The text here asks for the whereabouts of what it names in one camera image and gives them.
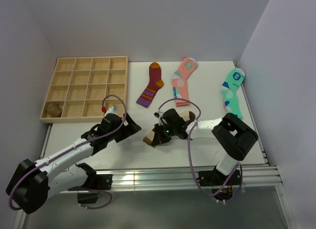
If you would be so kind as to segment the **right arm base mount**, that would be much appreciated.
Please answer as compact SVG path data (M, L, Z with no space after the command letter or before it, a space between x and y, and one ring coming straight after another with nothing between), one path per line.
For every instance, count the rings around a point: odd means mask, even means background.
M217 170L198 171L197 181L201 187L222 186L228 176L223 175ZM239 185L241 182L240 171L236 170L230 177L226 185Z

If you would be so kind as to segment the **tan brown ribbed sock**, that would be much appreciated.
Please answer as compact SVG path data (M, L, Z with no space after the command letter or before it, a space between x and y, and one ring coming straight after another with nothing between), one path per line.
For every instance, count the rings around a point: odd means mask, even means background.
M50 103L46 107L47 114L51 117L60 117L62 114L62 109L55 102Z

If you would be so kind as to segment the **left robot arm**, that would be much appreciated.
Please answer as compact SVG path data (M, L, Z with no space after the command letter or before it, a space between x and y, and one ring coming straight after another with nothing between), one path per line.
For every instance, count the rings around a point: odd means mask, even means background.
M76 141L59 152L37 160L26 159L17 166L7 188L9 207L31 214L52 196L69 189L101 193L96 171L80 161L136 134L142 128L126 114L107 114Z

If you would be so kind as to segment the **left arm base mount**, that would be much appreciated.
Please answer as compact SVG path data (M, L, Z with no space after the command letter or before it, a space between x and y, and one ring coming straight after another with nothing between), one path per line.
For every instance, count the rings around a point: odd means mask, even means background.
M77 201L81 207L101 209L113 200L113 195L109 192L112 182L112 174L96 174L89 177L83 186L73 187L68 191L77 192Z

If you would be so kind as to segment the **cream brown striped sock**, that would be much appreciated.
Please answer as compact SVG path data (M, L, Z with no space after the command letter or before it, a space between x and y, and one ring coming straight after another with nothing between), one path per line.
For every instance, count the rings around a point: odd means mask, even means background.
M183 118L184 121L188 122L188 126L195 120L196 115L192 111L184 111L179 114L180 117ZM144 137L143 141L150 145L152 139L154 138L154 131L153 129Z

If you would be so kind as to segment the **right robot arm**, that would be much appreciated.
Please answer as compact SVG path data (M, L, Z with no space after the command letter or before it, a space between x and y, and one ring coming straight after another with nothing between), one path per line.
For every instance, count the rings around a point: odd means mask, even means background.
M231 178L233 168L250 152L258 141L257 133L232 113L214 120L197 121L191 111L177 113L175 109L158 111L154 116L159 122L144 137L143 141L152 146L166 144L173 136L182 140L214 138L226 154L216 165L214 180L225 184Z

